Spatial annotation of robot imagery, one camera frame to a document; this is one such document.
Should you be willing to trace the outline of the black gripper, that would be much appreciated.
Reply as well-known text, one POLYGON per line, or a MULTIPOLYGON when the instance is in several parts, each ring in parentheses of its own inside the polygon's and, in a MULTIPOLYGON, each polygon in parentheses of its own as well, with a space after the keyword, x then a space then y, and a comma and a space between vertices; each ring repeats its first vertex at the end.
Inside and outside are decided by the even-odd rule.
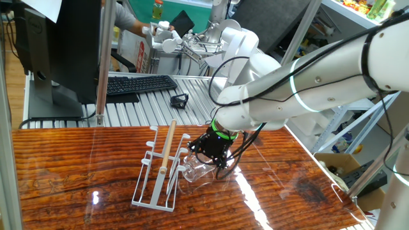
POLYGON ((233 144, 233 140, 225 139, 212 128, 208 128, 201 140, 190 141, 187 143, 188 157, 193 154, 202 153, 212 159, 214 165, 219 169, 225 169, 228 166, 228 150, 233 144))

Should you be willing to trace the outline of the person hand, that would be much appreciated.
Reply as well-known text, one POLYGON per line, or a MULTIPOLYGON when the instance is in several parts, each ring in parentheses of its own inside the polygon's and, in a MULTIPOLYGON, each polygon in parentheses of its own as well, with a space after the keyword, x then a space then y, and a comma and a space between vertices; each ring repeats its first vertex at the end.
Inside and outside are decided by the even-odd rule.
MULTIPOLYGON (((174 27, 173 27, 173 26, 169 26, 169 27, 167 28, 167 30, 168 30, 168 31, 174 31, 174 27)), ((158 27, 154 27, 154 28, 153 28, 153 35, 156 35, 157 31, 158 31, 158 27)))

